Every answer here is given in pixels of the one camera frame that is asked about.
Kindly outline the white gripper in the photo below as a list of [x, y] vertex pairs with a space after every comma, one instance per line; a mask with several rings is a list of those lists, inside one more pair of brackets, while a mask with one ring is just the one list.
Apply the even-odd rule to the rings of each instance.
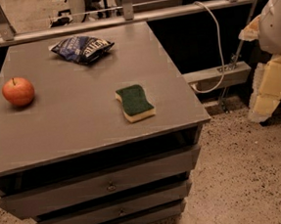
[[248, 42], [259, 40], [260, 49], [272, 54], [267, 64], [258, 64], [255, 69], [249, 102], [248, 119], [265, 122], [281, 101], [281, 0], [268, 0], [260, 15], [240, 31], [238, 38]]

